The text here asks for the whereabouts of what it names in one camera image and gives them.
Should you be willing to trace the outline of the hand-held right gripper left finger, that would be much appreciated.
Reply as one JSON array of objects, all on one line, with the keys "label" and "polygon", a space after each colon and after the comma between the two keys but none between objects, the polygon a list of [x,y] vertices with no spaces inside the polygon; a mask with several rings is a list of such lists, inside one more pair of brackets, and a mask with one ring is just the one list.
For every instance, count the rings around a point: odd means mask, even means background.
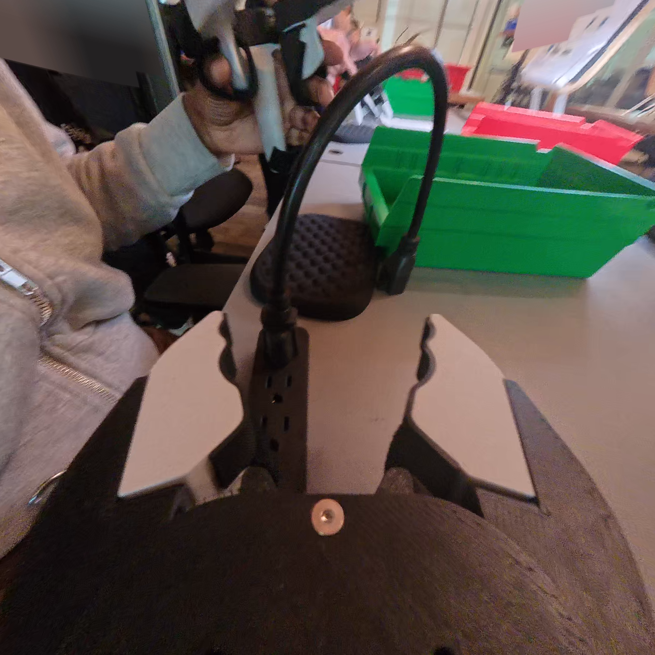
[{"label": "hand-held right gripper left finger", "polygon": [[188,492],[194,504],[227,494],[255,453],[235,377],[227,316],[212,312],[153,365],[119,498],[176,486]]}]

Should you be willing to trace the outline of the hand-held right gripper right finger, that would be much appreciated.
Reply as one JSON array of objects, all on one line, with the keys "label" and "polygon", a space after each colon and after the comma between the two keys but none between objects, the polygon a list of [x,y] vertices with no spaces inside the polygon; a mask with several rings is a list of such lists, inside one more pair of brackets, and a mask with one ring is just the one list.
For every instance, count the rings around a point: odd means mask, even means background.
[{"label": "hand-held right gripper right finger", "polygon": [[387,451],[428,495],[483,515],[479,491],[537,506],[538,493],[494,361],[439,314],[424,323],[416,382]]}]

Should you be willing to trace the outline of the black power strip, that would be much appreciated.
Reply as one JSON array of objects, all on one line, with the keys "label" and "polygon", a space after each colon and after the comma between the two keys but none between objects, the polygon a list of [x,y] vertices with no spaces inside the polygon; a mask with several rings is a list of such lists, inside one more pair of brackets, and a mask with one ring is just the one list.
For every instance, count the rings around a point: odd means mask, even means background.
[{"label": "black power strip", "polygon": [[265,356],[258,338],[249,386],[250,419],[255,435],[253,465],[266,469],[276,487],[289,493],[307,491],[307,330],[293,331],[294,354],[281,367]]}]

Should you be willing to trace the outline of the green plastic bin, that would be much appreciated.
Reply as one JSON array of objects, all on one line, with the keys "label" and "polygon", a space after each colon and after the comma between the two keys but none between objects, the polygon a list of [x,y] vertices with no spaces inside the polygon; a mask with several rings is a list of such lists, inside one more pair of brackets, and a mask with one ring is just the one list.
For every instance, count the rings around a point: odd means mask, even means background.
[{"label": "green plastic bin", "polygon": [[446,134],[415,265],[585,279],[653,226],[653,183],[622,168]]},{"label": "green plastic bin", "polygon": [[388,78],[382,85],[394,115],[415,119],[432,118],[434,94],[430,78],[410,69]]}]

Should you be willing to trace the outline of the red plastic bin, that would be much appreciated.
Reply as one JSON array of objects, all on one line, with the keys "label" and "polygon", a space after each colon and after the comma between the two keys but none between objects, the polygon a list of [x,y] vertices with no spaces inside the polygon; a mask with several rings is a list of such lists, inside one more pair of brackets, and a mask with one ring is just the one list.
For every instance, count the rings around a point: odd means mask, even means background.
[{"label": "red plastic bin", "polygon": [[463,136],[497,137],[536,142],[538,149],[558,145],[618,164],[644,136],[605,120],[529,110],[495,103],[478,103],[461,129]]}]

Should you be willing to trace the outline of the person's left forearm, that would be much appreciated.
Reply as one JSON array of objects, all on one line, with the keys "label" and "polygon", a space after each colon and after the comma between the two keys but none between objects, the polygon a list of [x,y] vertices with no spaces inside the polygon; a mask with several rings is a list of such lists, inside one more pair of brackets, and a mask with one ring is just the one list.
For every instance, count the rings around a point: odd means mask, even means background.
[{"label": "person's left forearm", "polygon": [[176,99],[149,124],[119,132],[97,148],[95,211],[107,250],[131,245],[170,224],[193,193],[231,170],[234,154],[211,154]]}]

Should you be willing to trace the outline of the person's left hand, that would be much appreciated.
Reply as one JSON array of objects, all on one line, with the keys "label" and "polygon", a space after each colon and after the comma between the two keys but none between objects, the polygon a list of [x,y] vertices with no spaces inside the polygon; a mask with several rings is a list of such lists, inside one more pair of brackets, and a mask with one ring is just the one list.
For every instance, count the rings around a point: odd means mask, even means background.
[{"label": "person's left hand", "polygon": [[[303,81],[308,104],[298,104],[290,89],[282,54],[273,53],[277,93],[281,102],[282,127],[287,146],[304,146],[320,117],[317,107],[324,109],[334,98],[332,85],[320,76]],[[259,134],[258,121],[251,102],[218,97],[200,81],[182,96],[184,109],[201,143],[213,155],[258,155],[265,149]]]}]

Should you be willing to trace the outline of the black office chair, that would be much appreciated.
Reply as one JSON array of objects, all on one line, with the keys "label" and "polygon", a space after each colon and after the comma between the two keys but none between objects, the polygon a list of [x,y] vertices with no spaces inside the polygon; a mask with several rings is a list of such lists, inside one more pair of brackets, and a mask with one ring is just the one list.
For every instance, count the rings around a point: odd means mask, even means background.
[{"label": "black office chair", "polygon": [[179,330],[223,310],[248,260],[214,253],[209,230],[232,218],[251,192],[241,171],[221,174],[201,185],[173,222],[104,252],[103,261],[132,282],[130,313],[140,327]]}]

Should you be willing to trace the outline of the black dimpled foam pad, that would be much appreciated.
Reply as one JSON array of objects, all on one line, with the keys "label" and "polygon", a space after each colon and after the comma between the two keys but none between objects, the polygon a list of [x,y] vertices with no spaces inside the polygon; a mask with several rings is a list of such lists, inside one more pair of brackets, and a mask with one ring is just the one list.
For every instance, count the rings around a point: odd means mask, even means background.
[{"label": "black dimpled foam pad", "polygon": [[378,257],[360,221],[303,214],[286,259],[286,295],[299,316],[343,322],[361,315],[373,297]]}]

